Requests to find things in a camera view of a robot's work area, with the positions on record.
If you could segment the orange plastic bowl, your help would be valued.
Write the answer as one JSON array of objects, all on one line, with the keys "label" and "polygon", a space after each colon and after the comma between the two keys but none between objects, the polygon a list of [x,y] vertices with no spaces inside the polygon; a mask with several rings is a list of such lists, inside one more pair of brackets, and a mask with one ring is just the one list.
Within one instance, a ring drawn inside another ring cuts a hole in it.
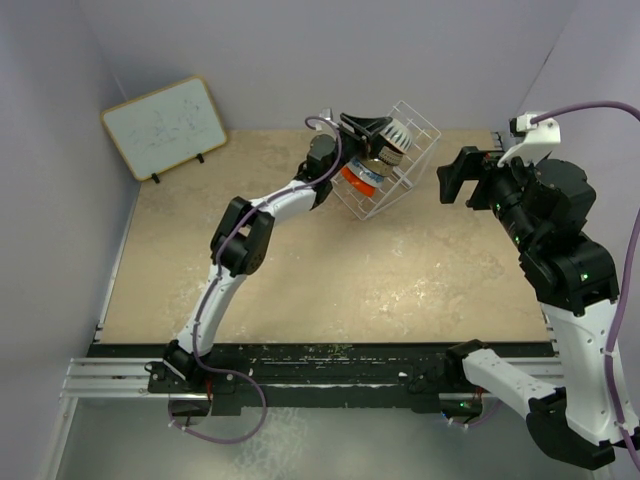
[{"label": "orange plastic bowl", "polygon": [[366,197],[372,197],[375,193],[375,187],[367,184],[354,174],[347,166],[341,169],[343,178],[358,192]]}]

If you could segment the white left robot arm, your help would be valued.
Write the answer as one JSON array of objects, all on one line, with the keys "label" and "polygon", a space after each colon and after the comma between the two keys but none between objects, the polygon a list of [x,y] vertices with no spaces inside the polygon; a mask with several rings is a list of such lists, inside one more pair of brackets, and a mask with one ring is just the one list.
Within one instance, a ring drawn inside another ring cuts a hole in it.
[{"label": "white left robot arm", "polygon": [[365,118],[342,113],[338,121],[330,115],[310,116],[305,124],[310,129],[323,124],[329,131],[311,140],[293,179],[257,199],[233,198],[211,239],[212,264],[205,290],[163,358],[171,381],[184,392],[194,392],[204,384],[208,367],[203,358],[213,348],[234,294],[264,262],[274,227],[321,205],[332,191],[332,179],[350,161],[379,164],[384,177],[414,141],[411,131],[391,116]]}]

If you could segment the white bowl orange rim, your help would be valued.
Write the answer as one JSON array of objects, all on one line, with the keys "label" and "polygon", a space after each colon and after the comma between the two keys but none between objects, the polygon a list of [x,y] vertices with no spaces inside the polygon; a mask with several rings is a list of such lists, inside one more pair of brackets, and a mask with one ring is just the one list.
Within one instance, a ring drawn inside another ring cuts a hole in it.
[{"label": "white bowl orange rim", "polygon": [[389,117],[388,120],[379,135],[401,154],[408,153],[414,142],[412,132],[398,119]]}]

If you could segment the black glossy bowl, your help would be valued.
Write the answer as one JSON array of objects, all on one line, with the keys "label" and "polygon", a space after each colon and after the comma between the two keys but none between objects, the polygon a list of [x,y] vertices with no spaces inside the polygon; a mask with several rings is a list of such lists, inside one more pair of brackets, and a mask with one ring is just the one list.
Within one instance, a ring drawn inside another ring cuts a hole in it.
[{"label": "black glossy bowl", "polygon": [[376,158],[363,157],[360,159],[363,167],[381,177],[389,177],[393,169],[402,160],[402,156],[394,152],[380,152]]}]

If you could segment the blue floral ceramic bowl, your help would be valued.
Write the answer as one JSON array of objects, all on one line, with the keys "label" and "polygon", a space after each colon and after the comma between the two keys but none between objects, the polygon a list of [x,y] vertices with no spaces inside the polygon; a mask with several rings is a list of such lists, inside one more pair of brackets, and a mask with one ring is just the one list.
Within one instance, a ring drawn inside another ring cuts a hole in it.
[{"label": "blue floral ceramic bowl", "polygon": [[362,182],[374,189],[379,188],[383,182],[384,177],[378,173],[373,172],[367,168],[359,159],[353,158],[346,167]]}]

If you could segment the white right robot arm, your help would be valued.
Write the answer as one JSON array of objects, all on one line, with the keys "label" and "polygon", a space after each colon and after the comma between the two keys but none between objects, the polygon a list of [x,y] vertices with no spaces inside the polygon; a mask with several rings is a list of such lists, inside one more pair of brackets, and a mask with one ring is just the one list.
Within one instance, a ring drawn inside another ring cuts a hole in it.
[{"label": "white right robot arm", "polygon": [[514,243],[555,335],[564,382],[537,380],[479,340],[448,349],[445,380],[456,391],[490,392],[524,419],[543,453],[595,471],[613,462],[617,448],[639,448],[613,336],[622,304],[615,263],[583,230],[596,193],[570,162],[499,160],[498,151],[463,147],[437,170],[439,198],[450,204],[466,181],[475,182],[467,206],[492,212]]}]

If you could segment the beige bowl dark rim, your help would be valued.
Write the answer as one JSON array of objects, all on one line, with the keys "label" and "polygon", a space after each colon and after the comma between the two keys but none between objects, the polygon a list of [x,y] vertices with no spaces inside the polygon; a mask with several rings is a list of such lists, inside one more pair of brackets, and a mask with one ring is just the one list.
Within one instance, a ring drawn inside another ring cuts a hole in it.
[{"label": "beige bowl dark rim", "polygon": [[370,156],[378,168],[382,169],[387,167],[393,168],[399,165],[404,157],[404,153],[392,144],[383,143],[379,154]]}]

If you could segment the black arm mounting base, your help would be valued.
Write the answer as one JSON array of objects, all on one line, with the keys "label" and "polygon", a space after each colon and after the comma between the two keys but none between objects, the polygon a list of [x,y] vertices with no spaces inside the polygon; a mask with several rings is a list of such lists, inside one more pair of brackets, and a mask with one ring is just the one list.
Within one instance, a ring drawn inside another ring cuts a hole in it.
[{"label": "black arm mounting base", "polygon": [[216,416],[245,407],[400,408],[437,413],[478,401],[477,389],[445,377],[448,343],[226,343],[189,385],[168,370],[160,344],[94,344],[89,358],[147,359],[148,392],[192,400]]}]

